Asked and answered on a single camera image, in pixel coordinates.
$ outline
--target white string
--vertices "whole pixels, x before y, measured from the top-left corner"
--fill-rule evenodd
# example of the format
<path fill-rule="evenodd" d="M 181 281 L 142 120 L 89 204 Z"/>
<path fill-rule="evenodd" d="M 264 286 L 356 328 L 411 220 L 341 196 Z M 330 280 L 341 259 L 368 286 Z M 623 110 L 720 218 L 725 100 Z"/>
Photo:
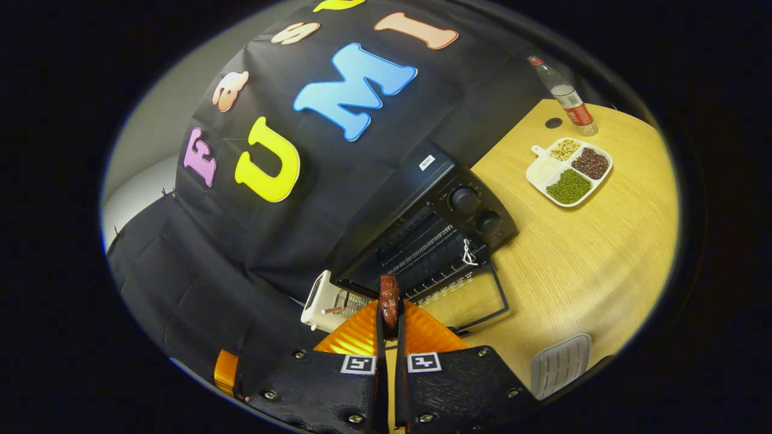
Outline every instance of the white string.
<path fill-rule="evenodd" d="M 469 240 L 464 238 L 464 254 L 461 255 L 461 261 L 463 261 L 467 265 L 478 265 L 477 263 L 474 263 L 473 261 L 477 260 L 475 256 L 469 251 Z"/>

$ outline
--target foam letter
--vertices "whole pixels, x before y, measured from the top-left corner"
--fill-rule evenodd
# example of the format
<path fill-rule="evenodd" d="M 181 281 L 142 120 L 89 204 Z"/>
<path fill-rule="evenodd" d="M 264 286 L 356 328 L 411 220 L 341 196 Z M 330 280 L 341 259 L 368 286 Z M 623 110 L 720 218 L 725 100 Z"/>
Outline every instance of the foam letter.
<path fill-rule="evenodd" d="M 344 129 L 344 137 L 355 141 L 370 124 L 370 115 L 353 114 L 342 105 L 381 108 L 383 103 L 366 81 L 381 85 L 384 95 L 396 95 L 418 74 L 413 66 L 399 66 L 351 43 L 333 56 L 333 65 L 343 81 L 307 84 L 295 98 L 293 109 L 316 111 Z"/>
<path fill-rule="evenodd" d="M 209 161 L 204 159 L 204 157 L 209 155 L 209 146 L 198 139 L 200 136 L 201 128 L 193 128 L 191 138 L 188 140 L 188 149 L 185 151 L 185 157 L 182 160 L 182 166 L 193 169 L 204 178 L 206 186 L 211 187 L 212 181 L 215 179 L 217 161 L 214 158 L 209 158 Z"/>
<path fill-rule="evenodd" d="M 322 9 L 330 9 L 333 11 L 342 11 L 344 9 L 353 8 L 356 5 L 361 5 L 364 0 L 324 0 L 313 9 L 314 12 L 319 12 Z"/>
<path fill-rule="evenodd" d="M 306 25 L 303 25 L 302 22 L 298 22 L 297 24 L 292 24 L 281 32 L 276 33 L 271 38 L 271 42 L 281 42 L 283 46 L 294 44 L 311 33 L 314 33 L 319 26 L 320 24 L 318 22 L 309 22 Z"/>
<path fill-rule="evenodd" d="M 243 73 L 228 73 L 228 75 L 222 77 L 220 84 L 215 88 L 215 94 L 212 95 L 212 103 L 219 103 L 217 107 L 223 113 L 231 110 L 233 102 L 236 100 L 236 94 L 244 87 L 248 78 L 249 73 L 246 71 Z"/>
<path fill-rule="evenodd" d="M 243 152 L 236 163 L 236 182 L 246 184 L 268 202 L 281 202 L 290 195 L 300 173 L 300 156 L 297 149 L 287 139 L 268 128 L 263 116 L 258 117 L 252 125 L 247 141 L 250 145 L 260 143 L 276 154 L 282 161 L 282 170 L 272 178 L 252 163 L 249 152 Z"/>
<path fill-rule="evenodd" d="M 426 46 L 430 49 L 445 48 L 459 37 L 459 33 L 455 30 L 437 29 L 425 22 L 415 21 L 406 17 L 404 12 L 386 15 L 375 25 L 374 29 L 391 29 L 402 32 L 405 35 L 410 35 L 426 42 Z"/>

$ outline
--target blue letter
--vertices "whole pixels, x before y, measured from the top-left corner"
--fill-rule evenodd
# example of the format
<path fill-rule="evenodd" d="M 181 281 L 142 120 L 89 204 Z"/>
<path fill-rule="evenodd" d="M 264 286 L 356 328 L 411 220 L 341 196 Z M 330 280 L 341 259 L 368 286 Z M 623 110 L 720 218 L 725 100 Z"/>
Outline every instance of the blue letter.
<path fill-rule="evenodd" d="M 418 74 L 413 66 L 399 66 L 351 43 L 333 56 L 333 65 L 343 81 L 307 84 L 295 98 L 293 109 L 311 109 L 344 129 L 344 137 L 355 141 L 370 124 L 370 115 L 353 114 L 345 106 L 381 108 L 383 103 L 366 81 L 381 85 L 384 95 L 396 95 Z"/>

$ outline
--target red bottle label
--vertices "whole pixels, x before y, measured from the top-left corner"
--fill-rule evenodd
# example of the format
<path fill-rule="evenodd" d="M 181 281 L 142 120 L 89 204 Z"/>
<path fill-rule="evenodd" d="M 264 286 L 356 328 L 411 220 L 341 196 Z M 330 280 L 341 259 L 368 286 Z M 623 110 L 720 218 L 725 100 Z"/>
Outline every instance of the red bottle label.
<path fill-rule="evenodd" d="M 584 104 L 579 107 L 565 109 L 568 118 L 571 119 L 575 125 L 589 125 L 592 124 L 592 116 Z"/>

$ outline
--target black cloth backdrop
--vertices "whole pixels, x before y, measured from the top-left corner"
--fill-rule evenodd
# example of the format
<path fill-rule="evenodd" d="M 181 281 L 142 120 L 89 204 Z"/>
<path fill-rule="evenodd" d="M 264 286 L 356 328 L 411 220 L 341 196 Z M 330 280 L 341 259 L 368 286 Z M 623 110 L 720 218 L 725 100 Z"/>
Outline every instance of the black cloth backdrop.
<path fill-rule="evenodd" d="M 471 166 L 550 98 L 528 55 L 565 73 L 585 101 L 608 105 L 549 53 L 462 6 L 367 0 L 347 10 L 312 12 L 319 2 L 258 34 L 213 78 L 181 139 L 177 197 L 161 198 L 135 216 L 108 250 L 120 295 L 161 350 L 210 380 L 220 349 L 238 354 L 247 393 L 286 354 L 312 348 L 325 335 L 300 323 L 302 307 L 287 296 L 305 301 L 350 219 L 419 142 L 432 141 Z M 373 30 L 393 12 L 454 29 L 459 37 L 431 50 L 412 36 Z M 270 42 L 297 22 L 321 27 L 295 44 Z M 342 80 L 331 59 L 351 42 L 418 69 L 392 97 L 372 86 L 381 109 L 347 107 L 372 118 L 354 142 L 318 113 L 293 110 L 308 83 Z M 245 70 L 247 84 L 221 113 L 212 104 L 215 88 L 225 74 Z M 233 176 L 244 151 L 268 175 L 281 169 L 271 151 L 247 143 L 261 116 L 300 155 L 299 179 L 278 203 L 236 184 Z M 194 127 L 202 129 L 201 140 L 217 161 L 210 188 L 183 166 Z"/>

